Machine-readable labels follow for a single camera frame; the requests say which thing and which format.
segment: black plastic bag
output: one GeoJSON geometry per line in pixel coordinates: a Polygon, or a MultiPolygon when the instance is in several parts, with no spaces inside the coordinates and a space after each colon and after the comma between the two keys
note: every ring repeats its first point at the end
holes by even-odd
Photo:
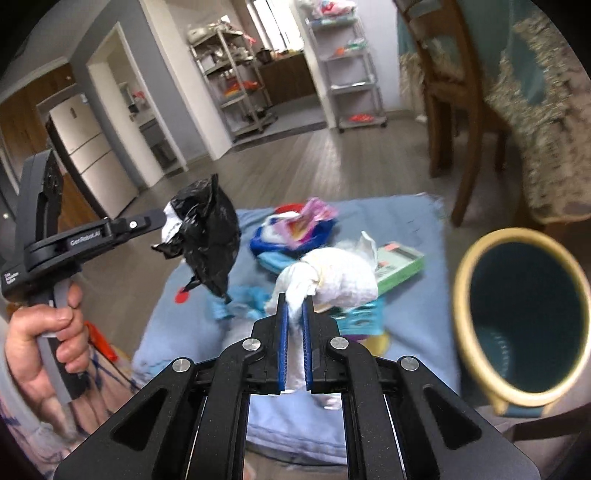
{"type": "Polygon", "coordinates": [[[152,248],[166,258],[183,255],[193,270],[185,291],[204,284],[226,302],[228,274],[240,248],[240,227],[232,202],[219,187],[217,174],[192,183],[170,200],[182,224],[166,243],[152,248]]]}

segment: chair backrest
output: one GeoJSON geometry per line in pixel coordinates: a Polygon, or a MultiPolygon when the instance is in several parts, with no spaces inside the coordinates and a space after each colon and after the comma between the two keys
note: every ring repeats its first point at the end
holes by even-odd
{"type": "Polygon", "coordinates": [[[425,81],[429,83],[441,80],[427,49],[427,40],[443,35],[449,36],[456,42],[468,91],[481,98],[482,75],[478,54],[456,0],[394,0],[394,3],[416,44],[425,73],[425,81]],[[435,2],[440,4],[439,8],[425,8],[432,7],[435,2]]]}

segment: wooden cabinet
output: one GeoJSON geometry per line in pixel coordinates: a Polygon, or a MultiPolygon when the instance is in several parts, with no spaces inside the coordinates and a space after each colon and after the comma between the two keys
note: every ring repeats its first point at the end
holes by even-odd
{"type": "MultiPolygon", "coordinates": [[[[48,135],[37,111],[37,105],[75,83],[72,67],[62,65],[10,96],[0,105],[0,129],[7,154],[20,178],[24,161],[47,149],[48,135]]],[[[64,176],[60,229],[74,228],[97,220],[80,190],[68,174],[64,176]]]]}
{"type": "Polygon", "coordinates": [[[303,53],[287,55],[262,65],[260,71],[273,105],[316,93],[303,53]]]}

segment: white cloth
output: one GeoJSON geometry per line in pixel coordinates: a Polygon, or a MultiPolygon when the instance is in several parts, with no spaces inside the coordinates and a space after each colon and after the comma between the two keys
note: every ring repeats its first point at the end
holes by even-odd
{"type": "Polygon", "coordinates": [[[174,237],[178,230],[181,228],[183,221],[178,217],[177,212],[174,211],[173,206],[170,202],[164,207],[164,213],[166,214],[166,223],[162,227],[162,243],[167,243],[172,237],[174,237]]]}
{"type": "Polygon", "coordinates": [[[356,249],[325,247],[312,250],[279,274],[271,300],[265,305],[268,314],[277,311],[280,293],[285,293],[290,321],[287,354],[286,388],[297,390],[305,386],[301,307],[307,296],[313,296],[315,306],[330,305],[344,308],[359,307],[378,298],[375,259],[368,254],[371,238],[363,232],[356,249]]]}

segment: sleeve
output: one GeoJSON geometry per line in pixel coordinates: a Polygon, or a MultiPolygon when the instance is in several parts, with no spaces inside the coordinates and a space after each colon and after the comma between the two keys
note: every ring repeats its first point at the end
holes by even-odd
{"type": "Polygon", "coordinates": [[[0,416],[22,451],[45,478],[138,390],[138,386],[94,348],[86,372],[88,389],[63,409],[63,424],[41,421],[21,397],[4,355],[0,355],[0,416]]]}

